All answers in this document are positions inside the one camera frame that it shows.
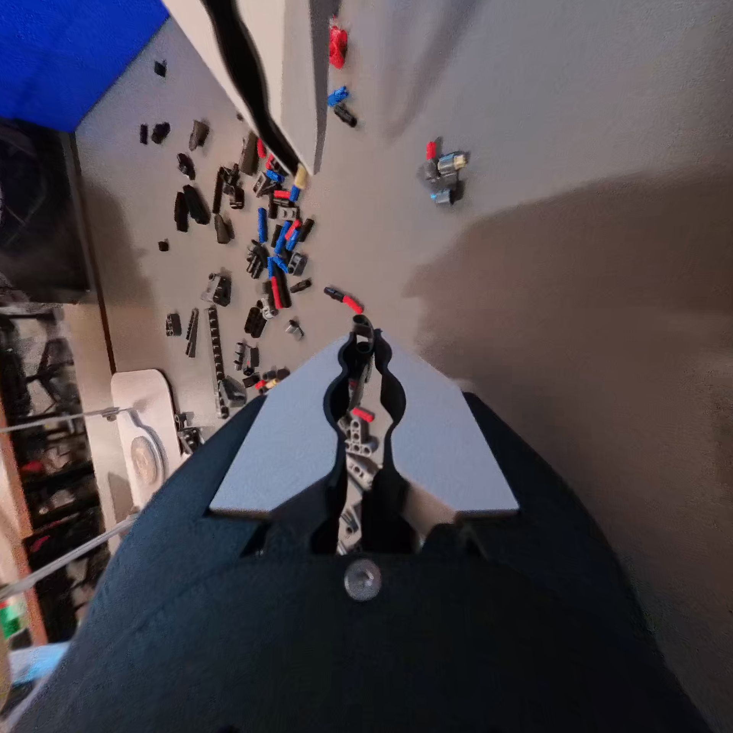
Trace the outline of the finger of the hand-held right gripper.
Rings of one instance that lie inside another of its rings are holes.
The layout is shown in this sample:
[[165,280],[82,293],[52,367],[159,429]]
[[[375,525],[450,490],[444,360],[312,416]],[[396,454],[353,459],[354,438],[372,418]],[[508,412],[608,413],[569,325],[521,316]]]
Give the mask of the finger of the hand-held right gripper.
[[212,37],[203,60],[289,172],[320,171],[328,32],[341,2],[203,2]]
[[285,2],[163,4],[252,132],[275,156],[287,156],[288,141],[280,122]]

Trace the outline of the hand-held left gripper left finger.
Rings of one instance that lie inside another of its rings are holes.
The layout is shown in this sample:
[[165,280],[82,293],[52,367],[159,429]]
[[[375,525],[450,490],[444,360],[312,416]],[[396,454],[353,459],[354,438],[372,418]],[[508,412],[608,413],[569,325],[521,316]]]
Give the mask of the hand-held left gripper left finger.
[[337,421],[348,397],[354,336],[344,335],[269,391],[209,510],[279,526],[313,554],[335,555],[346,498]]

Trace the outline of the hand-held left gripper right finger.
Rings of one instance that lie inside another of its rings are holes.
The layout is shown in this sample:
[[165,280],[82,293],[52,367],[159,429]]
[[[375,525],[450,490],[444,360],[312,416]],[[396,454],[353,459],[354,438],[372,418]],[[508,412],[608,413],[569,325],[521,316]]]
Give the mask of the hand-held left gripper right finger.
[[384,331],[373,356],[392,422],[365,499],[365,549],[414,551],[438,526],[516,515],[519,502],[461,388]]

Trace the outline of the small grey lego assembly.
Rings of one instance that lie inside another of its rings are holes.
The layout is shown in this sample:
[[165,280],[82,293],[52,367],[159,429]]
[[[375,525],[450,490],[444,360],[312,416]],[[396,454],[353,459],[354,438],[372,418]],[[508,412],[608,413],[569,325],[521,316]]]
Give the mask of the small grey lego assembly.
[[467,150],[447,150],[442,136],[429,140],[419,177],[438,208],[452,207],[465,196],[465,172],[471,162]]

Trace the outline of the blue and black lego pin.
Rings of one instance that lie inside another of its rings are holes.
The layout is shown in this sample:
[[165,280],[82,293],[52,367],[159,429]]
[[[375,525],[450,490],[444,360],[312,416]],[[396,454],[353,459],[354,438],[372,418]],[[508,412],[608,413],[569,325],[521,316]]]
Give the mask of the blue and black lego pin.
[[349,96],[350,90],[348,87],[345,85],[337,87],[334,91],[329,93],[327,97],[327,105],[338,119],[340,119],[349,128],[353,129],[357,126],[358,119],[346,104]]

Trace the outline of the scattered lego pieces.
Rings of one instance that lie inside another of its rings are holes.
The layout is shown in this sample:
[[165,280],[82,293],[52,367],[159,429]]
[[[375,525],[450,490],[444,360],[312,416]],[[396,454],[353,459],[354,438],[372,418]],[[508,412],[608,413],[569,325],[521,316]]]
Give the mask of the scattered lego pieces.
[[[169,134],[170,124],[159,123],[154,126],[152,133],[146,124],[141,124],[139,139],[141,144],[152,141],[160,144]],[[178,232],[188,232],[188,225],[192,219],[195,223],[206,226],[214,218],[215,232],[218,243],[231,241],[231,230],[228,222],[221,216],[221,199],[226,194],[230,198],[233,209],[243,207],[243,188],[239,185],[241,174],[259,176],[254,184],[253,192],[256,197],[269,196],[267,209],[258,209],[258,239],[253,241],[247,259],[247,273],[252,279],[259,279],[262,270],[267,268],[268,278],[264,283],[264,299],[258,301],[251,312],[247,333],[254,338],[261,335],[260,326],[263,322],[277,315],[279,310],[292,305],[291,294],[310,287],[310,280],[287,286],[287,275],[292,276],[301,272],[300,265],[305,264],[300,253],[294,252],[298,239],[302,235],[305,241],[310,232],[313,220],[299,219],[299,210],[296,205],[300,193],[306,188],[308,173],[302,163],[298,164],[289,189],[284,188],[286,174],[284,168],[275,160],[274,153],[269,155],[264,141],[256,134],[251,133],[244,141],[241,162],[231,168],[220,167],[215,180],[215,195],[212,210],[209,211],[199,190],[190,183],[177,191],[174,202],[174,223]],[[268,253],[268,221],[275,218],[280,221],[274,231],[273,252]],[[218,329],[217,307],[227,307],[230,303],[231,280],[220,273],[211,273],[208,276],[207,288],[201,296],[204,302],[210,304],[207,308],[207,322],[212,344],[212,359],[214,369],[214,394],[216,411],[220,419],[229,417],[230,405],[240,405],[245,402],[245,393],[236,389],[236,385],[227,380],[222,357],[221,335]],[[186,356],[193,358],[196,355],[197,329],[199,324],[199,310],[192,308],[186,330]]]

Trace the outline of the blue plastic bin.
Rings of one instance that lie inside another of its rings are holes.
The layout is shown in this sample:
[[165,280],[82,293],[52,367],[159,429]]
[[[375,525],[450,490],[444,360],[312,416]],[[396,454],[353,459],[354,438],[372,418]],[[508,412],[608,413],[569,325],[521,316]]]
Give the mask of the blue plastic bin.
[[160,1],[2,1],[2,118],[73,132],[168,16]]

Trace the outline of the white rounded board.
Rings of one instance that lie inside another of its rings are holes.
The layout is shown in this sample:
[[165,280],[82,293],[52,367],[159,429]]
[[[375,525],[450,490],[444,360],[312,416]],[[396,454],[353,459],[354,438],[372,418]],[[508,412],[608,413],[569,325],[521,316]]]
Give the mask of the white rounded board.
[[108,472],[115,518],[142,509],[182,463],[170,385],[159,370],[117,371],[111,377],[112,425],[120,465]]

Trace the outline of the printed cardboard box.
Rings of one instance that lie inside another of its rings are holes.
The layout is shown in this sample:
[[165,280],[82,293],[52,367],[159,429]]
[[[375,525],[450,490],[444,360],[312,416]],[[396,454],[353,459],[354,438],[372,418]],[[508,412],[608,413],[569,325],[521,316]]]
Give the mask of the printed cardboard box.
[[69,135],[2,117],[2,305],[84,300],[82,228]]

